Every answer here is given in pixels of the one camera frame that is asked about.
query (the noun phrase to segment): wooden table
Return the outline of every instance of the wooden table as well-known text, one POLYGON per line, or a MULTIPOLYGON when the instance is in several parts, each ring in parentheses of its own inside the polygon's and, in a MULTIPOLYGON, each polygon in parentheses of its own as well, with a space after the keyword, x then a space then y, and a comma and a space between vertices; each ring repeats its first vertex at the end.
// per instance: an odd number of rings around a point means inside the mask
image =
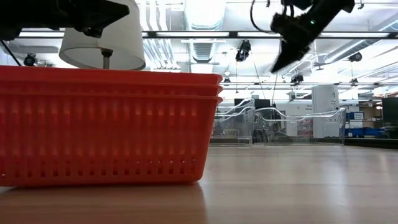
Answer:
POLYGON ((0 223, 398 223, 398 151, 211 148, 195 184, 6 190, 0 223))

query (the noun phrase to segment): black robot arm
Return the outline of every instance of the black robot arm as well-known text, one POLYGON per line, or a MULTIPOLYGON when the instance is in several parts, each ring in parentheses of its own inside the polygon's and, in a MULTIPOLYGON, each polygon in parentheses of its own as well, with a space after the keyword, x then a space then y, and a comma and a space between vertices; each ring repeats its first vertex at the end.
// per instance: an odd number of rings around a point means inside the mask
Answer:
POLYGON ((282 0, 281 3, 301 10, 311 8, 297 17, 287 16, 285 10, 274 15, 271 30, 282 36, 282 47, 272 73, 301 60, 310 50, 309 45, 337 14, 341 10, 350 13, 355 5, 354 0, 282 0))
POLYGON ((101 37, 105 27, 129 14, 128 6, 107 0, 2 0, 0 40, 13 40, 23 28, 72 27, 101 37))

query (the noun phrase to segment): computer monitor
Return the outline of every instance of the computer monitor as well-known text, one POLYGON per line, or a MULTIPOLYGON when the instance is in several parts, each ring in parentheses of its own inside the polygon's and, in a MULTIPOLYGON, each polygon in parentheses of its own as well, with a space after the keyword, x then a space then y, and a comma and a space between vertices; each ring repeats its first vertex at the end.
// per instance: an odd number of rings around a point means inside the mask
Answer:
POLYGON ((398 98, 383 98, 383 121, 398 121, 398 98))
MULTIPOLYGON (((239 105, 244 99, 234 99, 235 106, 239 105)), ((256 109, 271 107, 270 100, 254 99, 256 109)))

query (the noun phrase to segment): security camera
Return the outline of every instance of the security camera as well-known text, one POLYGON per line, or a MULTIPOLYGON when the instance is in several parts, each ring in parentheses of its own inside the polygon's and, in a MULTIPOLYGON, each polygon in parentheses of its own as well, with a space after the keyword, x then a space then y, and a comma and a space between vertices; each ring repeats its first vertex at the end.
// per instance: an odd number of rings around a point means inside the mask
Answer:
POLYGON ((300 82, 304 82, 304 77, 302 74, 292 76, 292 81, 290 81, 290 83, 294 83, 295 85, 299 84, 300 82))
POLYGON ((361 53, 355 53, 351 56, 349 56, 348 60, 350 62, 360 62, 362 60, 362 54, 361 53))
POLYGON ((24 65, 32 67, 35 66, 36 61, 36 54, 29 53, 24 60, 24 65))
POLYGON ((349 81, 351 83, 351 86, 355 86, 356 83, 358 83, 358 79, 357 78, 353 78, 351 81, 349 81))
POLYGON ((225 82, 225 83, 231 83, 231 80, 230 80, 229 78, 225 78, 225 79, 224 79, 224 82, 225 82))
POLYGON ((250 41, 243 40, 240 48, 238 49, 235 60, 237 62, 244 62, 249 57, 250 51, 251 51, 250 41))

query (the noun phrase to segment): lamp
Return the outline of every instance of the lamp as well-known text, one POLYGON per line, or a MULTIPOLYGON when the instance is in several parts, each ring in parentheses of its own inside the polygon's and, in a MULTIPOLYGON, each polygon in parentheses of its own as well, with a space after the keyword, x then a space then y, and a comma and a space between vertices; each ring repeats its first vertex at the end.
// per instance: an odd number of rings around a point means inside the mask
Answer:
POLYGON ((79 68, 141 70, 146 67, 139 10, 135 1, 110 0, 129 6, 129 15, 107 26, 101 38, 66 29, 60 58, 79 68))

